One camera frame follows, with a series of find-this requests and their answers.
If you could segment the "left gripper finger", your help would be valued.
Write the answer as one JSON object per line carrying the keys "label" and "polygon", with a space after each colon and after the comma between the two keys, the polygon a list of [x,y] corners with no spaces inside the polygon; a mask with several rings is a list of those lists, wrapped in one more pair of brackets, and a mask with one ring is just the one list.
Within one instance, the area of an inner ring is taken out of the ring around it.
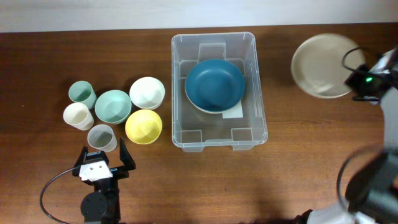
{"label": "left gripper finger", "polygon": [[136,163],[131,157],[123,138],[120,138],[119,140],[119,158],[127,171],[136,169]]}
{"label": "left gripper finger", "polygon": [[84,164],[87,153],[88,153],[88,148],[86,146],[83,146],[83,149],[81,150],[80,155],[76,160],[74,168],[80,167],[81,165]]}

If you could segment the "beige plate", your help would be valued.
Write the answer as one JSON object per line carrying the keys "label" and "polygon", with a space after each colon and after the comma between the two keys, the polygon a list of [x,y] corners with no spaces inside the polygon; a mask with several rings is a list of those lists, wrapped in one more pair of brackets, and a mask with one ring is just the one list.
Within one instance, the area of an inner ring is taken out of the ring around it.
{"label": "beige plate", "polygon": [[339,98],[351,92],[345,81],[351,71],[342,66],[349,50],[358,47],[339,34],[318,34],[302,43],[294,53],[290,70],[298,87],[317,98]]}

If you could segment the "cream plate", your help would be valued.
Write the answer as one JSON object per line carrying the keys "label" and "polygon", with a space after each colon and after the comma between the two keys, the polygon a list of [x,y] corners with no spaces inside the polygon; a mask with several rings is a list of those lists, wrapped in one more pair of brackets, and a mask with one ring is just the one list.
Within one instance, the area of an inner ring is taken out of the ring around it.
{"label": "cream plate", "polygon": [[186,86],[189,102],[200,111],[218,114],[234,107],[244,96],[245,88]]}

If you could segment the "dark blue plate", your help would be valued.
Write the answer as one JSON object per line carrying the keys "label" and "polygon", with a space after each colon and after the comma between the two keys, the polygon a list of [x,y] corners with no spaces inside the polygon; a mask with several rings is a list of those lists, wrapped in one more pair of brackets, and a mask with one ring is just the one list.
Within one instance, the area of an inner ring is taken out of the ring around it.
{"label": "dark blue plate", "polygon": [[243,73],[233,63],[222,59],[209,59],[196,64],[188,73],[184,87],[234,87],[245,88]]}

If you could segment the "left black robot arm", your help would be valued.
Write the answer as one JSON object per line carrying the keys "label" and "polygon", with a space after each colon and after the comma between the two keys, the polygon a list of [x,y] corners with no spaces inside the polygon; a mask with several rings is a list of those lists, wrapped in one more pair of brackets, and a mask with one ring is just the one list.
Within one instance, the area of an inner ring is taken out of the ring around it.
{"label": "left black robot arm", "polygon": [[89,152],[86,146],[81,150],[72,175],[94,187],[80,205],[85,223],[113,224],[121,220],[118,181],[128,178],[129,171],[136,168],[123,139],[119,140],[119,158],[123,165],[110,168],[105,152]]}

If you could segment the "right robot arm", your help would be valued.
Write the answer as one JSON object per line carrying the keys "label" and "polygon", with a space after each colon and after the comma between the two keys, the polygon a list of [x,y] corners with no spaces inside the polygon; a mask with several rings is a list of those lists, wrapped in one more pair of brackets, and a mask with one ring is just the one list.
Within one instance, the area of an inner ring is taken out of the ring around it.
{"label": "right robot arm", "polygon": [[343,163],[336,181],[338,202],[321,210],[308,210],[291,223],[397,223],[397,88],[381,98],[384,149],[350,180],[345,196],[340,182],[345,167],[366,150],[356,151]]}

